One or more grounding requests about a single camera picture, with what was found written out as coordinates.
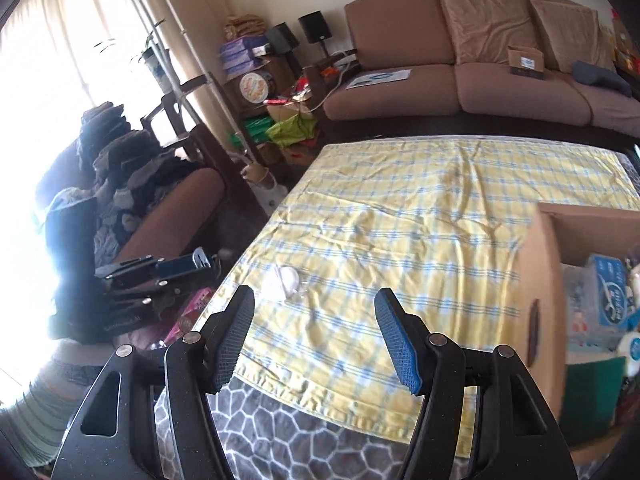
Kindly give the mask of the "white round tin blue label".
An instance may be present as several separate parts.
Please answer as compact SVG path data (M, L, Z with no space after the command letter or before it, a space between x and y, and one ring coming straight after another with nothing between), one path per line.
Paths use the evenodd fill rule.
M638 332L629 332L620 340L617 355L625 359L626 374L637 374L640 360L640 336Z

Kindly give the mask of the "pink package on floor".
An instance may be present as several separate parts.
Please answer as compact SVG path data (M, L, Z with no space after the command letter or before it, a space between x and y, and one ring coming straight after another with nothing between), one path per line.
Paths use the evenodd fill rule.
M186 303L186 306L182 309L178 315L177 321L166 337L163 339L163 344L169 346L177 339L181 338L186 333L189 333L195 322L201 315L201 312L208 305L209 301L214 296L214 290L210 287L205 287L198 290L192 298Z

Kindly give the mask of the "green sponge in box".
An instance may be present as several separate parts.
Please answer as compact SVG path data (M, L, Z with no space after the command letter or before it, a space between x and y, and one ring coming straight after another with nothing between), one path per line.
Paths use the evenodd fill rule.
M608 433L623 385L625 366L624 358L614 356L567 367L559 425L570 448Z

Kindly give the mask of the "pile of dark clothes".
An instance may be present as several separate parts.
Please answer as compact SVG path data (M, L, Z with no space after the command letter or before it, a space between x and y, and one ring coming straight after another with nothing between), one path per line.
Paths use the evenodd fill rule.
M131 128L124 107L107 101L82 114L78 138L38 183L36 203L49 208L96 197L94 258L106 266L145 217L200 168L164 151L154 133Z

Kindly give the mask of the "white steam iron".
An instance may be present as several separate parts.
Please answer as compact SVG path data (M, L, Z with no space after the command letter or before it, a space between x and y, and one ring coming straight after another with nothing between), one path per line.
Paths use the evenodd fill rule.
M280 184L270 170L252 162L241 171L244 181L248 184L262 209L271 216L288 195L288 189Z

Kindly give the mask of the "grey stone pattern blanket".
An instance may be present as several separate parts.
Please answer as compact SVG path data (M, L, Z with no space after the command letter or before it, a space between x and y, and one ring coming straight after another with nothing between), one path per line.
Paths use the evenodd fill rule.
M291 408L238 378L206 396L205 407L235 479L395 479L408 451Z

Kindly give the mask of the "green bag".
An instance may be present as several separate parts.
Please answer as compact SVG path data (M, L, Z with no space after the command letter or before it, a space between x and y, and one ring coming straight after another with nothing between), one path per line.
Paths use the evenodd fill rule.
M317 124L316 118L297 114L271 126L266 131L266 135L271 142L279 145L280 148L287 148L293 144L313 139Z

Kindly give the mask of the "round tin on shelf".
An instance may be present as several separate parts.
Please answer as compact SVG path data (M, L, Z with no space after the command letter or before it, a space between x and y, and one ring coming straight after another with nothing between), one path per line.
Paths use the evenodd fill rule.
M239 90L243 99L252 104L262 104L271 94L271 79L261 72L251 72L242 76Z

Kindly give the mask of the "blue wipes pack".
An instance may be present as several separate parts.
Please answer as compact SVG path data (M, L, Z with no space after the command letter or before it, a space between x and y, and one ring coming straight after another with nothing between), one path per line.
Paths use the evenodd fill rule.
M582 271L588 313L601 332L626 333L632 314L628 299L627 269L614 257L591 254Z

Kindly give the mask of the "brown cardboard box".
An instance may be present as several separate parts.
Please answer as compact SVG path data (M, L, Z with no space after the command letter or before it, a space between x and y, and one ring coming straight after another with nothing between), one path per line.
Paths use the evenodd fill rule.
M563 270L581 268L591 254L623 259L639 241L637 211L540 203L518 250L518 328L514 348L528 367L557 422L563 405L566 369L595 361L591 354L567 354L567 301ZM630 421L614 420L599 439L572 446L582 466L612 451Z

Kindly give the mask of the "yellow plaid tablecloth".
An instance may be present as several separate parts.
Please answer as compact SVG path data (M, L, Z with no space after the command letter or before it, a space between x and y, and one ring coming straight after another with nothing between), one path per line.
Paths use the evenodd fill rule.
M397 378L374 317L390 288L462 347L512 344L518 250L540 203L635 210L604 148L501 136L414 136L322 148L207 306L255 295L234 374L274 400L397 442L420 402ZM280 300L275 266L303 291Z

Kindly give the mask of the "paper sheet on sofa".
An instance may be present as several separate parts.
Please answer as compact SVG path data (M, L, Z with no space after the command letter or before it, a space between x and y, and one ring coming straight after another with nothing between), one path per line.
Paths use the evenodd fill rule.
M360 75L354 78L347 86L347 89L359 89L377 84L391 84L392 82L404 81L411 76L411 70L386 70L385 72L377 72Z

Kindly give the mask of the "white coat stand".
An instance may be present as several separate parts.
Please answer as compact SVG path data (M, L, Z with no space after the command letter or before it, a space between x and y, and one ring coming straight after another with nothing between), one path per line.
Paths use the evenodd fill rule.
M145 33L145 45L160 63L169 90L168 98L175 102L165 106L167 115L178 122L189 118L193 125L207 126L210 136L232 152L230 136L240 138L236 151L250 162L261 164L264 159L256 143L233 108L218 77L198 52L192 34L180 18L172 0L128 0Z

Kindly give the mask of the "brown sofa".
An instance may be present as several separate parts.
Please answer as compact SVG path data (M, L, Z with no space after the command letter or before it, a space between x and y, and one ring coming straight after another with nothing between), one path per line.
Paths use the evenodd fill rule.
M345 8L358 76L404 81L347 89L323 103L334 122L459 113L555 122L638 136L633 96L574 81L576 61L615 72L597 11L570 0L356 0ZM512 75L509 46L544 54L544 78Z

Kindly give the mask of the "dark cushion on sofa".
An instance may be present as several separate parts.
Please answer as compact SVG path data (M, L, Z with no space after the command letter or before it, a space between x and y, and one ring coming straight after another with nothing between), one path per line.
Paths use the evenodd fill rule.
M620 75L607 68L576 61L572 65L574 81L590 87L605 88L615 91L627 98L632 97L631 86Z

